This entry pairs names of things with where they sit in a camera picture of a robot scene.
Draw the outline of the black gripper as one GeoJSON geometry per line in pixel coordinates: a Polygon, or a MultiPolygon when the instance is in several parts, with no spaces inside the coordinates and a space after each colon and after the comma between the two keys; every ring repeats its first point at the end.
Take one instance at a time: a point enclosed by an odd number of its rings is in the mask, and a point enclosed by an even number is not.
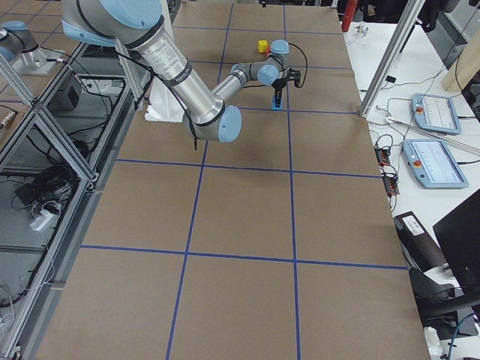
{"type": "Polygon", "coordinates": [[[281,106],[282,105],[282,94],[283,88],[287,86],[287,83],[293,81],[294,86],[297,89],[302,87],[302,73],[300,70],[293,70],[291,67],[285,71],[285,74],[276,79],[272,83],[272,87],[274,88],[274,105],[281,106]]]}

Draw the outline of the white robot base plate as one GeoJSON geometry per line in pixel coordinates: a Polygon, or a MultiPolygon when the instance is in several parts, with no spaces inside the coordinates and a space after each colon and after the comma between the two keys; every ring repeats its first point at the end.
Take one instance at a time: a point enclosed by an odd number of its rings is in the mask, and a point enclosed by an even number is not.
{"type": "Polygon", "coordinates": [[[182,123],[185,111],[170,90],[157,78],[154,78],[148,97],[145,113],[147,122],[182,123]]]}

